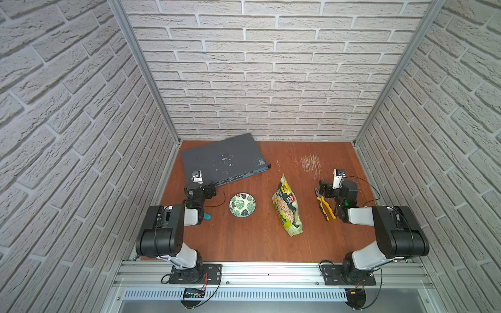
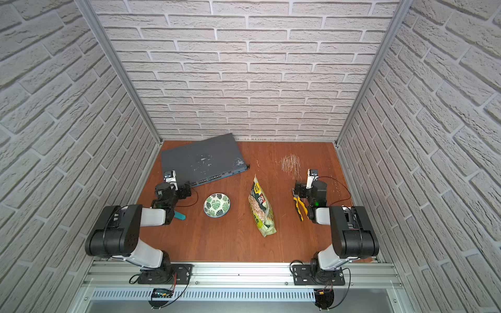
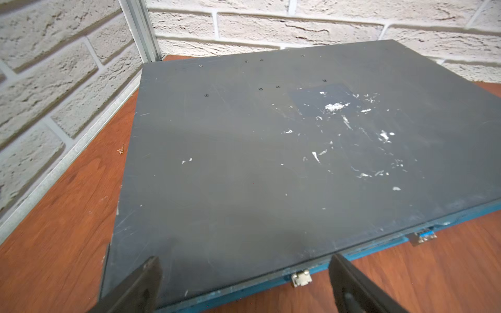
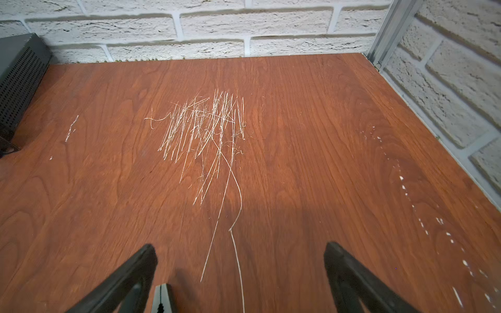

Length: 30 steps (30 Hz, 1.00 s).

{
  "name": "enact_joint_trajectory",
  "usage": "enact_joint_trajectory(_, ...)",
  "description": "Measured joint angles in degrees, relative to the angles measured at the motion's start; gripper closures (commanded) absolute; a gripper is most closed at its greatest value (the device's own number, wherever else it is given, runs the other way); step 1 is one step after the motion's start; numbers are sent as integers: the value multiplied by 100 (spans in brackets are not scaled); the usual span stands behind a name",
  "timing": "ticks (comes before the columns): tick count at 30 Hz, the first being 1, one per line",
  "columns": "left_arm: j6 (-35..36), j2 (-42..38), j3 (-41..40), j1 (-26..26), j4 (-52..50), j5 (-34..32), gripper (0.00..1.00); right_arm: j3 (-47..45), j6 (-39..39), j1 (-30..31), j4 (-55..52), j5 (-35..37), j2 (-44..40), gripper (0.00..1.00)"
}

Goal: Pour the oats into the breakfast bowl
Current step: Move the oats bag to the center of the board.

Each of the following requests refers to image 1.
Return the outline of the green oats bag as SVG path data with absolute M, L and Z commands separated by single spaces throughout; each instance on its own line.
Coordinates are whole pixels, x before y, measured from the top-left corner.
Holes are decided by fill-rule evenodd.
M 279 220 L 290 237 L 303 233 L 303 223 L 296 195 L 292 191 L 285 175 L 282 175 L 277 191 L 272 197 Z

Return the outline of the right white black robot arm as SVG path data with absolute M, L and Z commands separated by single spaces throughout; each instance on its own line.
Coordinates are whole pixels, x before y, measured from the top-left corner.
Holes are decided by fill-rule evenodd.
M 358 188 L 353 181 L 342 181 L 338 185 L 320 181 L 315 193 L 322 202 L 335 200 L 335 208 L 327 209 L 331 216 L 345 224 L 374 229 L 373 243 L 348 253 L 344 258 L 344 276 L 369 273 L 395 260 L 429 254 L 429 240 L 409 207 L 358 207 Z

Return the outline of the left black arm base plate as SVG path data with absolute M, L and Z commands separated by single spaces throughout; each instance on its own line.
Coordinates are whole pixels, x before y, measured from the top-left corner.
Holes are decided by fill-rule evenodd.
M 208 284 L 218 285 L 221 281 L 223 265 L 205 263 L 192 269 L 173 268 L 166 284 Z

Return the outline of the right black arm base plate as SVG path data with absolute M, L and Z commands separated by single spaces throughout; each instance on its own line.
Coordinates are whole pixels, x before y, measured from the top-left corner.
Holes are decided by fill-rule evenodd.
M 319 269 L 326 286 L 375 286 L 377 284 L 371 271 L 347 269 L 341 264 L 327 262 L 321 263 Z

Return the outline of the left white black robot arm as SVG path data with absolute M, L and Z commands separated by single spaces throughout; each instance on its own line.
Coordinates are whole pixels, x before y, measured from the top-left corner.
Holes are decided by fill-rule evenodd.
M 216 196 L 216 186 L 194 183 L 185 188 L 185 195 L 178 205 L 148 208 L 135 243 L 138 256 L 168 261 L 177 270 L 202 266 L 200 253 L 183 241 L 184 229 L 202 224 L 206 217 L 204 202 Z

